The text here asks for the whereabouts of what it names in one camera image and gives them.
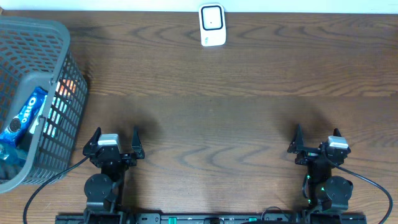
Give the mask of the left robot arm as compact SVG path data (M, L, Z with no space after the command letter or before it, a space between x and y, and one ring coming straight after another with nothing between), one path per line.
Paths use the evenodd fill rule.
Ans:
M84 224L135 223L135 215L122 206L126 171L145 158L137 128L133 129L131 152L121 153L118 134L103 134L98 128L83 148L83 155L101 169L84 186L87 197Z

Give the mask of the mint green wipes pack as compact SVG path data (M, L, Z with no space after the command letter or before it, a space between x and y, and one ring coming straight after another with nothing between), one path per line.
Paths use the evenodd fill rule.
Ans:
M67 110L67 105L64 102L62 102L60 98L54 97L52 100L52 104L55 106L56 109L58 109L62 113L66 112ZM42 104L42 106L40 107L39 112L37 113L37 116L34 119L34 122L31 124L29 128L30 134L35 133L35 129L39 124L39 116L42 114L43 109L44 109L44 104ZM60 122L62 121L61 114L54 111L52 108L50 109L47 118L54 124L60 124ZM55 138L57 136L57 127L46 122L43 129L43 133L46 133L51 138Z

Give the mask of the blue Oreo cookie pack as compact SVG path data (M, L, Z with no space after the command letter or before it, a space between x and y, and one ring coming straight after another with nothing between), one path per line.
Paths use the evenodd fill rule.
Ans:
M47 92L41 87L36 87L30 97L25 101L19 113L13 117L6 129L1 133L1 144L17 147L23 135L40 111L45 102Z

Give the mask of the teal mouthwash bottle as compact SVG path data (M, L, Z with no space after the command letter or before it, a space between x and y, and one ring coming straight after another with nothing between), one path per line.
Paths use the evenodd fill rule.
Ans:
M1 143L1 160L9 165L23 167L27 159L27 153L12 145Z

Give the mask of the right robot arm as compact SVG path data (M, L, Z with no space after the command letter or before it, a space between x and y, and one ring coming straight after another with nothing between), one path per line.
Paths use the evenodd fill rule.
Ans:
M341 214L348 209L353 184L333 175L332 169L343 164L351 152L346 139L336 128L318 147L307 147L302 128L297 126L287 152L296 155L297 165L307 167L302 192L308 199L308 208L300 212L301 222L341 223Z

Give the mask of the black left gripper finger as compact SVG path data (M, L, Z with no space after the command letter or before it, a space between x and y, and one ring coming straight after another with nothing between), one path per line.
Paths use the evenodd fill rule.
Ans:
M134 153L136 159L144 159L145 158L144 148L143 148L143 146L141 144L141 140L139 138L138 127L136 127L136 126L133 129L131 148L133 150L133 153Z
M97 127L95 133L92 135L90 140L83 147L83 155L84 156L92 156L98 150L98 140L101 136L101 128Z

